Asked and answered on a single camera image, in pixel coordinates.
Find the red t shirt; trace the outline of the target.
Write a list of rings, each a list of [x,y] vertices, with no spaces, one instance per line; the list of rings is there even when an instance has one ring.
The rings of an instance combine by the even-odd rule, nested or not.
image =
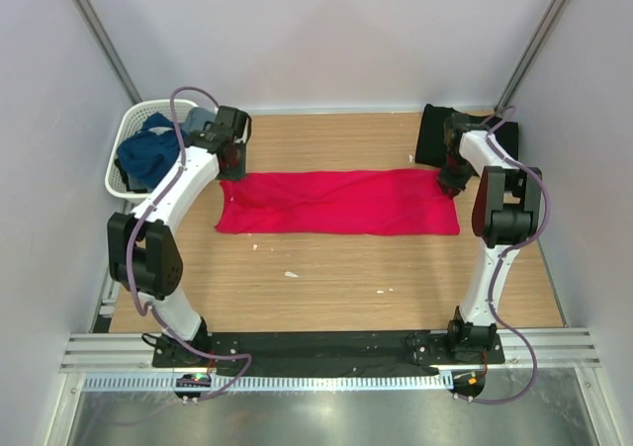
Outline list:
[[[220,233],[377,236],[460,233],[454,202],[427,169],[253,172],[223,181]]]

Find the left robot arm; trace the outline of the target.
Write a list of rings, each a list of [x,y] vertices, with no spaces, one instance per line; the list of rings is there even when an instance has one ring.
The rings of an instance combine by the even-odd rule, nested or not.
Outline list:
[[[245,175],[251,117],[220,106],[198,129],[174,129],[174,164],[152,192],[127,214],[107,222],[109,271],[126,287],[137,312],[152,315],[163,335],[176,343],[186,365],[202,365],[211,353],[204,318],[191,306],[182,287],[184,262],[175,232],[202,190],[217,179]]]

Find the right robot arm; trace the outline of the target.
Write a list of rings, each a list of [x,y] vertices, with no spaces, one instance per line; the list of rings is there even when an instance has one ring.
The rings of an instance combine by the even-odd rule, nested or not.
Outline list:
[[[510,266],[548,217],[540,214],[542,171],[510,156],[486,121],[476,124],[467,115],[452,114],[444,122],[444,144],[447,155],[437,182],[445,195],[456,197],[479,177],[471,227],[480,251],[445,339],[448,355],[466,363],[496,349],[497,308]]]

